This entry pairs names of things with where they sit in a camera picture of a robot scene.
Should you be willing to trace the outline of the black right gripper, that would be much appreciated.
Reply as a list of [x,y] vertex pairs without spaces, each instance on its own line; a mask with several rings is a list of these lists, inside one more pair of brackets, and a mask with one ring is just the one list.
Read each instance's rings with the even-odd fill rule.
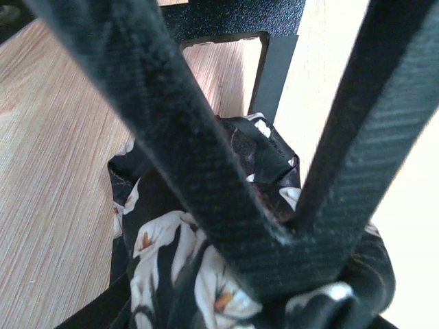
[[181,48],[259,38],[262,43],[249,112],[276,116],[298,40],[304,1],[188,1],[161,10]]

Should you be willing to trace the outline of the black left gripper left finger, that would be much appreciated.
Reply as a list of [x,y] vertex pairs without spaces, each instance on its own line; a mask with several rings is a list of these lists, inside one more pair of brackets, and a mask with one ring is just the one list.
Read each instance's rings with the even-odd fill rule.
[[108,289],[56,329],[123,329],[129,328],[130,285],[125,273]]

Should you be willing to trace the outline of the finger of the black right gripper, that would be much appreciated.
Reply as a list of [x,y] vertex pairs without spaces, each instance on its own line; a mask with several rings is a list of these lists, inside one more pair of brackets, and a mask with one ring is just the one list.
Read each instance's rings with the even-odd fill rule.
[[438,107],[438,2],[371,1],[300,201],[307,239],[361,234]]
[[260,301],[335,280],[357,242],[307,239],[263,209],[155,1],[30,1]]

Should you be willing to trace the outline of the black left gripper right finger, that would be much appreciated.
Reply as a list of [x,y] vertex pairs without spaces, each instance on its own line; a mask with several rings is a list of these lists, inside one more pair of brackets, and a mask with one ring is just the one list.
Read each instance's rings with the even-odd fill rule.
[[394,324],[380,315],[361,313],[356,320],[360,329],[398,329]]

